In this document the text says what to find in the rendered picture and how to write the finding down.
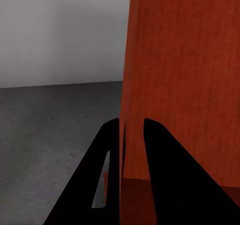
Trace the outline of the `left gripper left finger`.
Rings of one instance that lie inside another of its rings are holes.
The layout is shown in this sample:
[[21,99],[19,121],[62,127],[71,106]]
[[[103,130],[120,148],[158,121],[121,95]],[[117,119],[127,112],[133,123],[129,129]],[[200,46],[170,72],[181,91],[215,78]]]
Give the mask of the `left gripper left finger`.
[[[120,225],[120,119],[106,122],[43,225]],[[106,205],[92,208],[110,151]]]

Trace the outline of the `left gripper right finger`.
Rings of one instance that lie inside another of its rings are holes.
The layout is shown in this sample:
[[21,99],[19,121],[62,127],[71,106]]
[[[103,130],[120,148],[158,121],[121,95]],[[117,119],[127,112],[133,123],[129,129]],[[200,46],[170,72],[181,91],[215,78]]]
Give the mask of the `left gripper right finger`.
[[157,225],[240,225],[240,207],[160,122],[143,137]]

